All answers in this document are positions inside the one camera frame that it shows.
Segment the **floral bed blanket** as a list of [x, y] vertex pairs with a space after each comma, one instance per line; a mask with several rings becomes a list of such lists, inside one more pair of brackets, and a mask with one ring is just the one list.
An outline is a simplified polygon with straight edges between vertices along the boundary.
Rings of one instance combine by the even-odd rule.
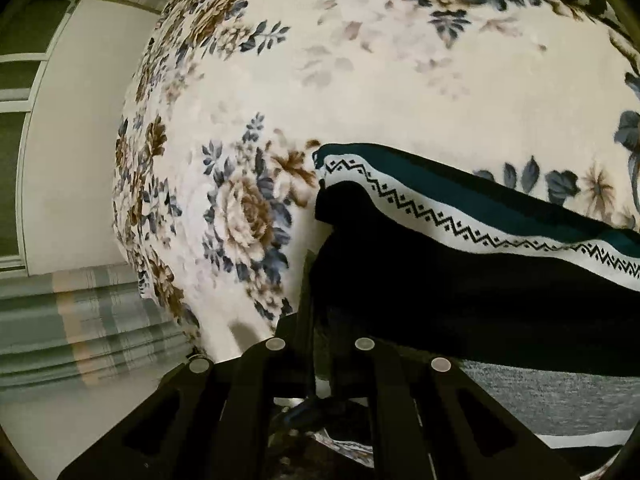
[[562, 0], [169, 0], [127, 90], [114, 229], [141, 295], [218, 361], [298, 304], [322, 240], [285, 164], [400, 148], [623, 228], [639, 55]]

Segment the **window frame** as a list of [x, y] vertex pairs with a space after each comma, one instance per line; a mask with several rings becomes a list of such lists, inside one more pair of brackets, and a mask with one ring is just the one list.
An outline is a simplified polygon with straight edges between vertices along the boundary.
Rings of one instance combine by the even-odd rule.
[[1, 276], [27, 273], [22, 219], [26, 139], [53, 49], [76, 0], [30, 0], [1, 29]]

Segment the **green striped curtain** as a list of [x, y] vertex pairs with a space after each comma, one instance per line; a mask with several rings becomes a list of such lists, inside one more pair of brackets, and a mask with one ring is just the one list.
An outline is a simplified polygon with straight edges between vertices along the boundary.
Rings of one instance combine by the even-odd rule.
[[1, 283], [1, 399], [93, 387], [191, 350], [174, 319], [139, 294], [129, 266]]

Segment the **black grey striped sweater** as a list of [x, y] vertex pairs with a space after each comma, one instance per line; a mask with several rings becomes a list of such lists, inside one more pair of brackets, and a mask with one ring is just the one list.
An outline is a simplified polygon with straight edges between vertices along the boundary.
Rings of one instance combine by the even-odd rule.
[[285, 164], [331, 233], [305, 304], [326, 349], [440, 356], [574, 479], [639, 474], [639, 234], [378, 144]]

